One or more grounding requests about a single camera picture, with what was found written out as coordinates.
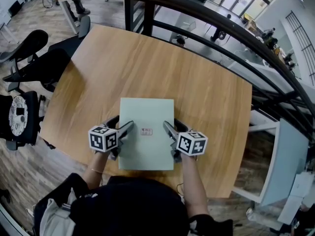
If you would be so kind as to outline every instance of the bracelet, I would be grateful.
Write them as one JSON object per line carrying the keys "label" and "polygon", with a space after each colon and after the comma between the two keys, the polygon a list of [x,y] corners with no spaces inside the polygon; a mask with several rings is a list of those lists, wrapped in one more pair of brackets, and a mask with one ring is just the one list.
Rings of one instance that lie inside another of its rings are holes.
{"label": "bracelet", "polygon": [[103,174],[103,172],[97,171],[97,170],[95,170],[95,169],[91,169],[91,171],[94,171],[94,172],[96,172],[96,173]]}

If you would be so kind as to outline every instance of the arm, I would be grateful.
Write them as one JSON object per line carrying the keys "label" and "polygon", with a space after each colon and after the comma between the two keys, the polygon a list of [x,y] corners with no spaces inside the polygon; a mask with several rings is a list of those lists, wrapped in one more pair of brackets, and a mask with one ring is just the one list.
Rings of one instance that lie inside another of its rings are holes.
{"label": "arm", "polygon": [[109,153],[103,152],[94,154],[92,161],[85,170],[82,178],[88,184],[90,190],[99,187],[108,156]]}
{"label": "arm", "polygon": [[203,187],[195,157],[181,154],[183,162],[184,198],[188,217],[207,214],[207,196]]}

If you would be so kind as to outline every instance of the black handrail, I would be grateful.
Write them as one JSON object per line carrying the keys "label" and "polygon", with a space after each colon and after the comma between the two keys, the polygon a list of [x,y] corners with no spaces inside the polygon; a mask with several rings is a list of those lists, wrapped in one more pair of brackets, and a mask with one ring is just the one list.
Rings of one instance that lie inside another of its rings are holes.
{"label": "black handrail", "polygon": [[[131,4],[132,0],[125,0],[125,10],[126,12],[126,30],[132,30],[130,27],[127,27],[128,24],[130,25],[131,16],[127,15],[128,11],[128,5]],[[295,122],[297,122],[302,127],[302,130],[305,129],[308,130],[308,137],[310,138],[310,133],[314,130],[312,127],[312,124],[310,121],[305,117],[305,115],[301,112],[299,107],[296,106],[294,101],[292,101],[296,97],[300,97],[301,100],[304,102],[307,109],[310,111],[311,115],[315,118],[315,108],[309,99],[308,95],[300,85],[300,83],[295,79],[294,75],[287,69],[287,67],[279,60],[279,58],[272,53],[264,44],[262,44],[259,40],[257,40],[254,36],[252,36],[250,33],[248,33],[245,29],[243,29],[241,26],[237,25],[236,23],[232,22],[231,20],[227,19],[226,17],[200,5],[190,0],[139,0],[145,2],[145,19],[144,19],[144,28],[142,31],[142,34],[152,36],[152,28],[153,26],[158,26],[179,34],[182,34],[184,36],[187,36],[191,39],[194,39],[200,43],[203,43],[221,53],[224,55],[232,58],[233,60],[237,61],[244,67],[246,67],[248,70],[256,74],[258,77],[262,78],[264,81],[266,81],[272,88],[274,88],[278,93],[279,97],[282,97],[282,102],[289,102],[295,110],[297,111],[298,116],[303,119],[304,123],[306,124],[307,128],[305,128],[299,121],[299,119],[295,118]],[[205,38],[202,38],[200,36],[197,36],[191,32],[188,32],[186,30],[180,29],[175,26],[171,26],[168,24],[165,24],[163,22],[159,22],[154,20],[154,7],[155,5],[160,5],[162,7],[167,7],[182,13],[185,13],[189,16],[192,16],[194,18],[197,18],[199,20],[202,20],[210,25],[213,25],[217,28],[220,28],[222,31],[226,32],[227,34],[231,35],[241,43],[245,44],[247,47],[249,47],[252,51],[254,51],[256,54],[258,54],[260,57],[265,59],[276,71],[279,72],[279,74],[288,82],[288,84],[293,88],[293,90],[297,94],[292,94],[290,98],[286,97],[286,94],[277,86],[275,85],[269,78],[264,76],[262,73],[260,73],[258,70],[256,70],[254,67],[249,65],[247,62],[242,60],[241,58],[237,57],[236,55],[230,53],[226,49],[206,40]],[[282,111],[287,112],[287,110],[279,104],[279,101],[275,98],[269,96],[267,93],[264,93],[265,97],[267,98],[267,103],[272,104],[273,102],[277,102],[277,106],[281,108]]]}

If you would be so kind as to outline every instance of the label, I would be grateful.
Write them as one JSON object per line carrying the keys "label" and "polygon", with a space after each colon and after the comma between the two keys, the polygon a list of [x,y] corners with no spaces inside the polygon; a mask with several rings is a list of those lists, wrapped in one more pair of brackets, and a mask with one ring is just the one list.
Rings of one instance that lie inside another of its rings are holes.
{"label": "label", "polygon": [[153,130],[151,128],[141,128],[140,135],[142,136],[152,136]]}

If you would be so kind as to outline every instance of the table leg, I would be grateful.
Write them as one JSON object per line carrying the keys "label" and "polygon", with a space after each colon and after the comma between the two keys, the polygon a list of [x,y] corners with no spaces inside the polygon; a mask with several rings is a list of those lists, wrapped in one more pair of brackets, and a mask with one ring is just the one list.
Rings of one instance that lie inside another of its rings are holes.
{"label": "table leg", "polygon": [[68,23],[71,27],[71,29],[73,30],[74,34],[78,34],[79,30],[78,27],[75,26],[74,24],[74,20],[72,19],[70,12],[65,4],[65,1],[59,1],[60,7],[63,10],[63,13],[65,15],[65,18],[67,18]]}
{"label": "table leg", "polygon": [[205,35],[206,35],[206,34],[207,34],[207,32],[210,30],[211,26],[212,26],[212,25],[210,25],[210,27],[207,29],[207,31],[206,31],[206,33],[205,33]]}
{"label": "table leg", "polygon": [[3,34],[2,31],[0,31],[0,32],[1,32],[1,35],[6,39],[6,41],[8,41],[10,43],[11,42],[10,39],[8,39],[8,37],[5,34]]}
{"label": "table leg", "polygon": [[225,44],[230,40],[231,35],[228,37],[227,41],[225,42]]}
{"label": "table leg", "polygon": [[10,37],[15,41],[15,43],[19,43],[19,41],[17,40],[17,38],[13,35],[13,33],[10,31],[10,29],[4,25],[3,28],[5,29],[5,31],[10,35]]}

